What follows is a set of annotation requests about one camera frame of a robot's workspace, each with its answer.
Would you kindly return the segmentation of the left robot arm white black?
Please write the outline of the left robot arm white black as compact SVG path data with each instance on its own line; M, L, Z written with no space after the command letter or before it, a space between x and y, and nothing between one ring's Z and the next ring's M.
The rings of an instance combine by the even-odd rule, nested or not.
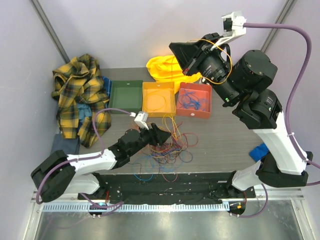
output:
M148 129L127 130L115 144L101 152L72 155L56 150L31 172L37 188L35 201L50 203L63 194L73 193L88 194L100 200L107 188L98 179L98 171L121 168L147 145L162 146L171 135L152 123Z

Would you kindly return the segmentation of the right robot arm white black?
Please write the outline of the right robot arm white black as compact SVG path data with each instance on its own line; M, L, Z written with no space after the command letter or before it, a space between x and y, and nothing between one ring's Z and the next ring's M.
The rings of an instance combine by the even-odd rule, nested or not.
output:
M215 90L223 106L231 107L232 113L267 146L262 159L232 174L226 193L236 198L260 184L275 188L306 186L306 166L313 154L305 151L299 156L290 140L282 105L269 89L278 70L270 58L253 49L232 63L227 40L217 33L191 42L172 42L169 48L183 74L201 74L202 82Z

